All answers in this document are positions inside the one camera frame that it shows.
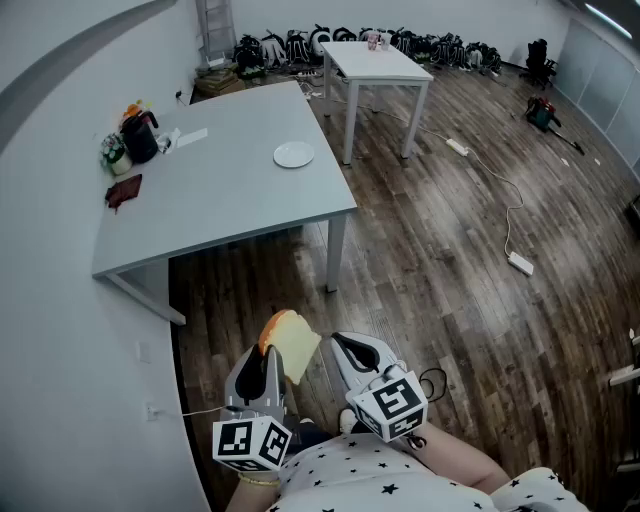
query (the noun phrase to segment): paper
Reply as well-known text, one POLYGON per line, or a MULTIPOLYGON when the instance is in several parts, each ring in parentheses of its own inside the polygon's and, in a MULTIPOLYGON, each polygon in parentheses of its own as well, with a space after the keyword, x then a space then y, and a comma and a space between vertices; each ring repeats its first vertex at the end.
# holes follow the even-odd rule
POLYGON ((204 139, 207 135, 209 135, 209 130, 207 128, 203 128, 202 130, 198 130, 197 132, 187 133, 178 139, 178 147, 186 146, 187 144, 191 144, 200 139, 204 139))

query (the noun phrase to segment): star-patterned shirt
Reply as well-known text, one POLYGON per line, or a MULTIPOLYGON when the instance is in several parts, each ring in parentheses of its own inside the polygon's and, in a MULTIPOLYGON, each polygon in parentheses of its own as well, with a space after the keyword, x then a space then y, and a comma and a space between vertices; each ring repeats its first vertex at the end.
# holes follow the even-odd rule
POLYGON ((437 476, 374 434, 313 446, 279 476, 269 512, 588 512, 550 469, 527 471, 489 496, 437 476))

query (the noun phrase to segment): small white table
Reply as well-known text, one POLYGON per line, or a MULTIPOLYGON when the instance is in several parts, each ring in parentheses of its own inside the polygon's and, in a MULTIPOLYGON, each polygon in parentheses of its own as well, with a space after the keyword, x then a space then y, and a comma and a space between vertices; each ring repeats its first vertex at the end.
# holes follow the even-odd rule
MULTIPOLYGON (((116 214, 105 207, 93 276, 107 277, 152 311, 176 324, 184 316, 127 276, 168 259, 308 222, 329 221, 327 290, 337 287, 346 216, 356 210, 342 171, 295 82, 211 99, 158 117, 160 129, 208 136, 157 154, 134 167, 142 173, 137 198, 116 214), (273 152, 304 141, 315 157, 284 169, 273 152)), ((282 269, 291 272, 293 269, 282 269)))
MULTIPOLYGON (((411 145, 416 135, 416 129, 424 100, 427 97, 429 82, 433 76, 422 69, 402 52, 393 46, 388 51, 380 47, 370 51, 366 42, 329 42, 322 43, 324 47, 324 115, 331 112, 331 61, 335 62, 344 76, 349 80, 349 98, 347 101, 347 126, 344 132, 344 149, 342 161, 345 165, 351 163, 353 149, 353 130, 356 125, 356 111, 358 109, 358 91, 361 85, 409 85, 419 87, 415 107, 409 122, 409 131, 402 148, 402 158, 409 158, 411 145)), ((374 92, 373 111, 378 110, 378 87, 374 92)))

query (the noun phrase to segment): person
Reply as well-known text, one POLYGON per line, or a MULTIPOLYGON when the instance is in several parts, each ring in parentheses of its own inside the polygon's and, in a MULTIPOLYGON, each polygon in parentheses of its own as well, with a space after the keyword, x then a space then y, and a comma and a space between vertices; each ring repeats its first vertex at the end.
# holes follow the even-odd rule
POLYGON ((404 440, 384 443, 351 409, 340 414, 333 439, 303 422, 310 446, 278 473, 239 474, 227 512, 587 512, 552 470, 512 479, 430 423, 413 431, 426 441, 414 450, 404 440))

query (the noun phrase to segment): black cable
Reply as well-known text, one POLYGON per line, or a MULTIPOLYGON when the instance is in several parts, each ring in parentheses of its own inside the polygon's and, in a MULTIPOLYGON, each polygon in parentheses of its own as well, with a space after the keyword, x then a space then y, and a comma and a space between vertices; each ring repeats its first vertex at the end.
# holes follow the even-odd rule
POLYGON ((429 402, 437 402, 447 392, 447 372, 445 372, 442 368, 429 368, 423 371, 420 374, 420 377, 418 377, 418 382, 420 383, 421 386, 423 381, 428 382, 429 385, 431 386, 431 393, 429 395, 427 395, 427 393, 424 394, 424 396, 427 398, 427 400, 429 400, 429 402), (426 376, 429 372, 439 372, 442 375, 442 379, 443 379, 442 391, 435 398, 434 398, 434 395, 436 394, 436 387, 433 385, 433 381, 426 376))

